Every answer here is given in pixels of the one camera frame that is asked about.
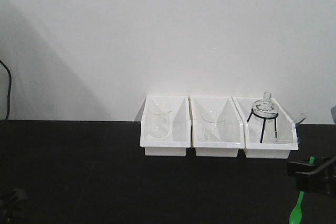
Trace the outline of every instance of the black metal bracket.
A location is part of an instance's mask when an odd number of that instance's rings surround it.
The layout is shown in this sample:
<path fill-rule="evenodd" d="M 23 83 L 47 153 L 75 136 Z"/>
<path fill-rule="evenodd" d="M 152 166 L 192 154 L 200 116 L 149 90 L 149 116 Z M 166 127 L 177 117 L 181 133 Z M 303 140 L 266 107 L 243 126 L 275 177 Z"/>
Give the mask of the black metal bracket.
<path fill-rule="evenodd" d="M 278 117 L 278 113 L 275 115 L 275 116 L 273 116 L 272 118 L 265 118 L 265 117 L 263 117 L 263 116 L 260 116 L 260 115 L 257 115 L 256 113 L 254 113 L 254 110 L 253 110 L 253 108 L 251 109 L 251 114 L 248 116 L 248 119 L 247 119 L 247 122 L 248 121 L 250 121 L 250 118 L 251 118 L 251 116 L 252 116 L 252 114 L 254 115 L 254 116 L 256 116 L 256 117 L 258 117 L 258 118 L 261 118 L 261 119 L 264 119 L 264 121 L 263 121 L 263 127 L 262 127 L 262 130 L 261 130 L 261 137 L 260 137 L 260 143 L 262 144 L 262 139 L 264 138 L 264 131 L 265 131 L 265 123 L 266 123 L 266 120 L 272 120 L 272 119 L 274 119 L 274 132 L 275 132 L 275 137 L 277 137 L 278 136 L 278 133 L 277 133 L 277 117 Z"/>
<path fill-rule="evenodd" d="M 287 173 L 295 177 L 296 189 L 336 197 L 336 156 L 287 163 Z"/>

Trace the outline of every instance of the white bin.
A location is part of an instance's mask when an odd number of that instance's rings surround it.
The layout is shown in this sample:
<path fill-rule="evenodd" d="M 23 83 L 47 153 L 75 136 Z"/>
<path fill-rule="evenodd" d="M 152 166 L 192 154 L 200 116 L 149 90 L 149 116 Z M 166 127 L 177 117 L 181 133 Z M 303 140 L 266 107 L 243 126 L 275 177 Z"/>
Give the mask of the white bin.
<path fill-rule="evenodd" d="M 274 98 L 271 98 L 272 102 L 279 106 L 279 115 L 276 119 L 277 138 L 275 138 L 273 120 L 266 120 L 262 143 L 260 143 L 260 137 L 263 123 L 257 121 L 254 115 L 247 123 L 253 103 L 260 99 L 262 98 L 233 97 L 244 123 L 245 155 L 250 158 L 288 158 L 291 150 L 298 150 L 295 124 Z"/>
<path fill-rule="evenodd" d="M 245 147 L 244 125 L 231 98 L 191 96 L 193 120 L 192 146 L 196 156 L 237 157 L 238 150 Z M 215 133 L 214 139 L 204 138 L 202 115 L 207 112 L 220 113 L 225 122 Z"/>
<path fill-rule="evenodd" d="M 155 111 L 164 106 L 170 113 L 160 117 Z M 166 127 L 165 136 L 155 137 L 153 127 Z M 185 156 L 191 146 L 191 120 L 187 96 L 166 97 L 148 95 L 141 120 L 140 146 L 146 156 Z"/>

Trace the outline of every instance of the black table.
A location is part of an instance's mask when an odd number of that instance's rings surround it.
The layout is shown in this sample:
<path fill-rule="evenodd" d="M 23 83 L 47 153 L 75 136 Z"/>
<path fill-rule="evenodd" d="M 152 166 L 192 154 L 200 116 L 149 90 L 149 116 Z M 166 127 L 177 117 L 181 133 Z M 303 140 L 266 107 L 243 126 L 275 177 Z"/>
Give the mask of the black table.
<path fill-rule="evenodd" d="M 336 125 L 302 125 L 289 160 L 336 154 Z M 146 157 L 135 122 L 9 121 L 0 190 L 25 188 L 29 223 L 288 223 L 286 160 Z M 333 198 L 305 194 L 302 224 L 336 223 Z"/>

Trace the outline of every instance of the glassware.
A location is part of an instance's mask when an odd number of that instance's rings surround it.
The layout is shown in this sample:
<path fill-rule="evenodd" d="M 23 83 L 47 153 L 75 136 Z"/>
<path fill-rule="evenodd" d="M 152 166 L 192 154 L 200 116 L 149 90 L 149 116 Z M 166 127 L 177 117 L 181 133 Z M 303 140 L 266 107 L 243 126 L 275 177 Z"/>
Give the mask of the glassware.
<path fill-rule="evenodd" d="M 305 119 L 307 118 L 306 114 L 300 113 L 300 116 L 296 118 L 294 121 L 295 128 L 297 128 Z"/>
<path fill-rule="evenodd" d="M 219 132 L 224 127 L 225 118 L 223 114 L 210 111 L 201 115 L 202 125 L 202 141 L 205 142 L 220 142 Z"/>
<path fill-rule="evenodd" d="M 271 101 L 272 94 L 265 92 L 261 100 L 255 101 L 253 104 L 253 112 L 263 118 L 274 118 L 278 113 L 278 106 Z M 262 122 L 263 119 L 255 116 L 255 119 Z"/>
<path fill-rule="evenodd" d="M 172 111 L 166 104 L 155 104 L 149 109 L 150 135 L 153 137 L 165 137 L 169 132 L 170 113 Z"/>

